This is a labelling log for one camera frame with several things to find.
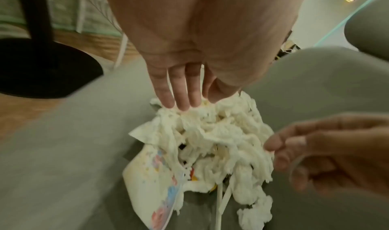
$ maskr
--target gray couch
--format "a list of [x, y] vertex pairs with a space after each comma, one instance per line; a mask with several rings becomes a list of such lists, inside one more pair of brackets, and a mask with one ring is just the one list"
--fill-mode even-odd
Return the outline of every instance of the gray couch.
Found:
[[[302, 50], [248, 87], [264, 121], [278, 130], [343, 111], [389, 111], [388, 8], [389, 0], [376, 0], [346, 26], [347, 39], [370, 55], [340, 47]], [[2, 143], [0, 229], [144, 230], [122, 171], [142, 147], [127, 133], [153, 117], [153, 96], [144, 61], [134, 61]], [[389, 202], [383, 198], [297, 194], [278, 173], [265, 191], [274, 199], [268, 230], [388, 229]], [[240, 229], [238, 208], [229, 202], [222, 229]], [[208, 230], [214, 211], [215, 194], [187, 193], [181, 215], [174, 214], [167, 229]]]

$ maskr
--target hand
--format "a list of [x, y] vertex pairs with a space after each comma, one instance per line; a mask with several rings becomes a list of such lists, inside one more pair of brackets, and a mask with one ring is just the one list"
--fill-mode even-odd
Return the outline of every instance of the hand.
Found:
[[337, 115], [285, 127], [264, 145], [275, 151], [274, 168], [292, 169], [298, 190], [308, 182], [320, 193], [359, 188], [389, 197], [389, 116]]
[[[181, 110], [233, 95], [260, 78], [303, 0], [108, 0], [147, 64], [156, 95]], [[169, 75], [173, 95], [170, 92]]]

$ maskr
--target chair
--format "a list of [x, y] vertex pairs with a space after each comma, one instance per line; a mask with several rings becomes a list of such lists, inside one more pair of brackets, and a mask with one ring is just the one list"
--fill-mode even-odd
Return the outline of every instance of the chair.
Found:
[[[89, 0], [102, 14], [103, 16], [117, 29], [122, 33], [122, 39], [120, 42], [120, 49], [116, 61], [113, 64], [113, 69], [117, 68], [123, 59], [124, 53], [126, 52], [128, 37], [120, 28], [118, 22], [116, 21], [114, 15], [112, 14], [111, 8], [109, 7], [107, 0]], [[87, 0], [79, 0], [79, 9], [77, 15], [77, 25], [76, 31], [82, 33], [83, 24], [86, 16], [86, 2]]]

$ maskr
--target wooden floor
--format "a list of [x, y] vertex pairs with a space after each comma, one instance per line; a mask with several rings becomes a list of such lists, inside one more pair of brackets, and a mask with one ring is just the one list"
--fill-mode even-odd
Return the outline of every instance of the wooden floor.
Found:
[[[97, 34], [78, 34], [63, 30], [55, 31], [56, 41], [114, 61], [120, 47], [120, 38]], [[128, 44], [123, 62], [139, 57], [132, 44]], [[61, 99], [39, 100], [0, 94], [0, 142], [12, 132], [36, 119], [43, 112], [54, 108]]]

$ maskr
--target gray cushion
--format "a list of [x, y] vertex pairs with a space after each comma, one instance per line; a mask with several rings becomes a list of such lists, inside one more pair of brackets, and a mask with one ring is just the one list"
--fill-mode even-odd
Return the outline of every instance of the gray cushion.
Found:
[[[389, 67], [359, 52], [309, 49], [275, 63], [247, 88], [275, 130], [292, 121], [341, 111], [387, 111]], [[145, 62], [91, 83], [56, 110], [16, 132], [0, 147], [0, 229], [128, 230], [146, 227], [134, 214], [122, 170], [142, 144], [127, 135], [153, 117]], [[268, 230], [386, 230], [389, 204], [363, 194], [322, 198], [295, 193], [274, 174]], [[167, 229], [212, 228], [215, 194], [187, 193]], [[230, 201], [222, 229], [240, 229]]]
[[389, 0], [374, 0], [354, 14], [344, 34], [359, 50], [389, 60]]

